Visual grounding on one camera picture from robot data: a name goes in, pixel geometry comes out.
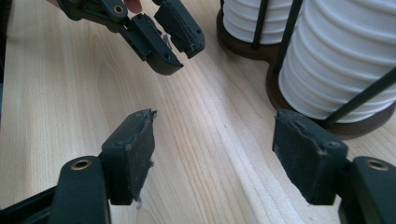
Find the wood grain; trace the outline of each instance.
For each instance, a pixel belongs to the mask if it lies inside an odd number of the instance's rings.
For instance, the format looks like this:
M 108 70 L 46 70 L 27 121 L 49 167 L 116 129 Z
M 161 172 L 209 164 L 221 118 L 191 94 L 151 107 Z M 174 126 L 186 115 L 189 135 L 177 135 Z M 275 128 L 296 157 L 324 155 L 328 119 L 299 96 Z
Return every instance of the wood grain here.
M 142 1 L 153 16 L 156 7 Z M 310 206 L 272 152 L 268 64 L 217 42 L 218 0 L 183 1 L 205 50 L 170 77 L 155 74 L 120 35 L 70 21 L 43 0 L 15 0 L 8 29 L 0 136 L 0 206 L 57 183 L 63 164 L 98 155 L 127 115 L 157 109 L 154 168 L 143 207 L 111 206 L 113 223 L 338 223 Z M 348 157 L 396 164 L 396 118 L 348 140 Z

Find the stacked white cups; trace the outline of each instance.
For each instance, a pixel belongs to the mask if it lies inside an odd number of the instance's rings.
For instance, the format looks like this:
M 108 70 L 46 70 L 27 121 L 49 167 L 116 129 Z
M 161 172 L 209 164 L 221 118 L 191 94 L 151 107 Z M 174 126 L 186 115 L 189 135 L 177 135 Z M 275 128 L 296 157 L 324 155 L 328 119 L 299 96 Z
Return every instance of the stacked white cups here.
M 288 103 L 326 119 L 396 66 L 396 1 L 305 0 L 279 88 Z M 367 119 L 396 101 L 396 85 L 340 123 Z
M 269 0 L 260 43 L 282 41 L 292 0 Z M 223 24 L 227 32 L 242 41 L 252 43 L 256 31 L 261 0 L 224 0 Z

